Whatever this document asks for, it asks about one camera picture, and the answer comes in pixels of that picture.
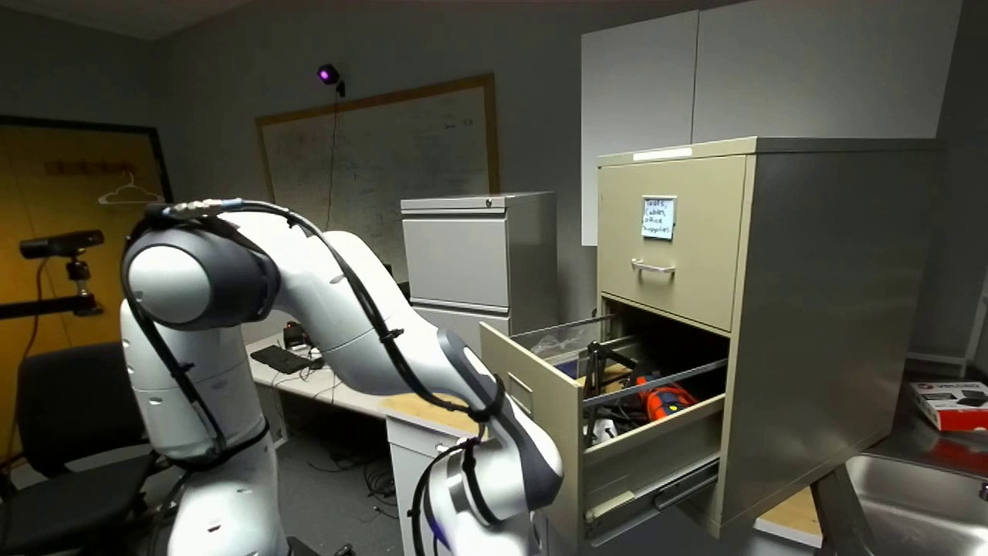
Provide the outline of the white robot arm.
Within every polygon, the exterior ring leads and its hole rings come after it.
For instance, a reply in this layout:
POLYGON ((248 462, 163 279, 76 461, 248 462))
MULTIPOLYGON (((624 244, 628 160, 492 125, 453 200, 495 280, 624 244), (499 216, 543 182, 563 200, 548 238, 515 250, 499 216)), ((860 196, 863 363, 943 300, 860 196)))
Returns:
POLYGON ((152 447, 189 471, 167 556, 291 556, 243 328, 296 320, 339 382, 414 393, 478 433, 436 455, 410 523, 449 556, 533 556, 563 488, 552 439, 498 374, 406 300, 353 230, 240 196, 159 207, 119 256, 119 344, 152 447))

